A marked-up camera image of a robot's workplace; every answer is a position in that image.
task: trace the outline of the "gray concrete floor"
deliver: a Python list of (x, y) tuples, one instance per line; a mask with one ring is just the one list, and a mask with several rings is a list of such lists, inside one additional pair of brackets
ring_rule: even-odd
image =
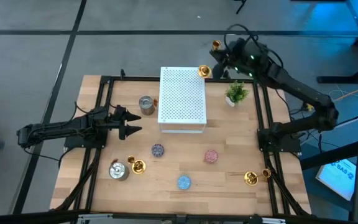
[[(358, 14), (358, 1), (351, 3)], [(0, 0), (0, 29), (71, 30), (79, 5), (80, 0)], [(87, 2), (80, 30), (224, 30), (241, 23), (251, 30), (358, 31), (346, 3), (248, 0), (236, 15), (238, 6), (238, 2), (228, 0), (92, 0)], [(354, 37), (259, 38), (281, 56), (291, 76), (323, 93), (337, 90), (337, 86), (319, 85), (317, 76), (348, 76), (358, 71)], [(83, 75), (118, 75), (123, 68), (128, 76), (158, 76), (161, 66), (212, 66), (214, 61), (208, 50), (214, 39), (222, 37), (77, 36), (51, 122), (71, 116)], [(6, 144), (0, 149), (0, 215), (11, 212), (29, 158), (16, 144), (16, 130), (41, 120), (67, 42), (67, 35), (0, 35), (0, 138)], [(352, 91), (358, 85), (339, 87)], [(299, 100), (287, 94), (286, 97), (291, 109), (299, 108)], [(358, 97), (350, 96), (336, 106), (341, 112), (339, 121), (358, 115)], [(338, 146), (357, 141), (358, 122), (323, 136), (323, 141)], [(46, 141), (42, 154), (59, 157), (62, 148), (63, 140)], [(323, 149), (334, 147), (323, 145)], [(48, 210), (57, 173), (55, 161), (40, 158), (24, 212)], [(314, 195), (310, 195), (310, 201), (317, 216), (347, 218), (346, 211)]]

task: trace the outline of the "white pot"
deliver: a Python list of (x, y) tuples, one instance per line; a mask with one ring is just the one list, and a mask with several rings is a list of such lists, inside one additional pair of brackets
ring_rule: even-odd
[(234, 107), (234, 105), (236, 105), (235, 103), (233, 103), (229, 97), (226, 97), (226, 103), (228, 103), (229, 106)]

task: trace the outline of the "metal can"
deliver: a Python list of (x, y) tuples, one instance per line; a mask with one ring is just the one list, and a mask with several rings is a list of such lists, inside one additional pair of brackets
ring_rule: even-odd
[(142, 96), (139, 100), (139, 106), (144, 115), (151, 115), (155, 111), (154, 101), (149, 96)]
[(109, 174), (113, 179), (123, 181), (129, 176), (129, 169), (120, 162), (113, 162), (109, 169)]

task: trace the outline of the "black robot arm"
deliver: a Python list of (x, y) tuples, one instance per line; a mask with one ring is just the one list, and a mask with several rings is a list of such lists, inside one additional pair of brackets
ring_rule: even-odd
[(269, 151), (299, 152), (299, 140), (292, 136), (293, 133), (309, 129), (331, 130), (336, 125), (339, 113), (328, 95), (289, 76), (283, 67), (268, 56), (269, 51), (266, 45), (250, 37), (246, 40), (239, 38), (224, 50), (212, 49), (210, 54), (218, 62), (212, 69), (213, 78), (229, 78), (224, 70), (233, 68), (239, 73), (253, 77), (260, 85), (282, 89), (304, 103), (314, 106), (315, 112), (307, 118), (284, 124), (273, 123), (269, 129), (258, 131), (259, 143), (267, 144)]
[(101, 129), (118, 129), (119, 139), (125, 138), (141, 127), (125, 125), (125, 121), (141, 119), (131, 114), (125, 107), (117, 105), (114, 114), (103, 113), (102, 107), (65, 122), (49, 124), (29, 124), (17, 131), (17, 143), (23, 148), (31, 147), (48, 139), (80, 136), (84, 139), (95, 138)]

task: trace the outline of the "wooden tabletop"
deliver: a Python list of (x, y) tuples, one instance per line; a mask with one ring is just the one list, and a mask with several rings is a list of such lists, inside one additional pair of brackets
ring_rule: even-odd
[[(98, 92), (99, 75), (85, 75), (78, 96), (78, 106), (86, 111), (94, 107)], [(144, 116), (138, 105), (139, 98), (149, 95), (158, 99), (159, 82), (115, 81), (112, 105), (125, 106), (142, 119), (132, 121), (143, 129), (125, 141), (118, 139), (117, 130), (109, 132), (102, 150), (98, 176), (94, 189), (92, 211), (126, 213), (186, 213), (197, 215), (271, 215), (267, 181), (260, 179), (256, 186), (244, 183), (245, 172), (261, 173), (263, 155), (259, 151), (258, 128), (254, 92), (246, 84), (248, 97), (231, 108), (224, 100), (228, 83), (206, 83), (207, 125), (203, 134), (161, 133), (156, 110)], [(267, 126), (262, 91), (260, 99)], [(287, 122), (288, 111), (274, 90), (268, 89), (274, 121)], [(151, 154), (154, 144), (162, 144), (165, 154), (156, 158)], [(208, 149), (219, 153), (215, 164), (203, 162)], [(63, 159), (53, 193), (51, 208), (59, 206), (73, 190), (80, 176), (85, 149), (69, 152)], [(125, 165), (127, 157), (145, 161), (143, 174), (131, 171), (123, 182), (112, 179), (108, 173), (113, 159)], [(289, 153), (280, 153), (285, 183), (295, 199), (307, 212), (310, 205), (299, 160)], [(179, 190), (177, 179), (188, 175), (192, 185)], [(275, 188), (279, 211), (282, 212), (280, 191)], [(85, 206), (88, 187), (82, 195)]]

